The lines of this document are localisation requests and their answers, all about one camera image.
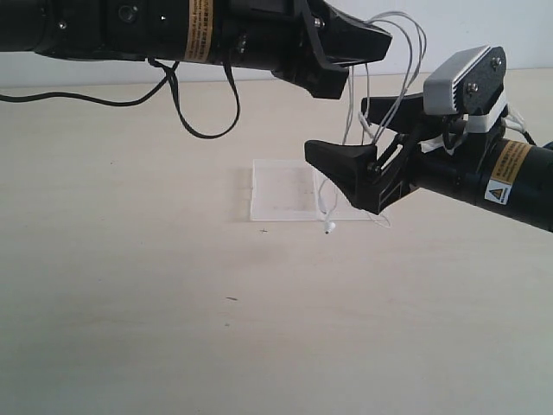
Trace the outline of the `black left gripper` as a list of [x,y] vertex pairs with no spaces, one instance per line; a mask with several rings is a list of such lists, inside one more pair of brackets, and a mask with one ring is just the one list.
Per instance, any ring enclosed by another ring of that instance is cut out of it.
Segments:
[[3,1],[1,50],[68,61],[183,61],[272,73],[339,99],[392,35],[326,1]]

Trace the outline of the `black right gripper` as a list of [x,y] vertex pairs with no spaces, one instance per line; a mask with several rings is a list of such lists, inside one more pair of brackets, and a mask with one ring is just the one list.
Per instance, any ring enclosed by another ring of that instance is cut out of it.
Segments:
[[395,131],[392,144],[377,159],[375,144],[340,145],[319,140],[304,144],[305,160],[329,179],[359,210],[381,214],[417,189],[465,202],[544,231],[552,229],[552,147],[504,138],[504,128],[484,135],[451,131],[456,147],[434,139],[424,113],[423,93],[361,100],[360,123],[370,137],[373,126]]

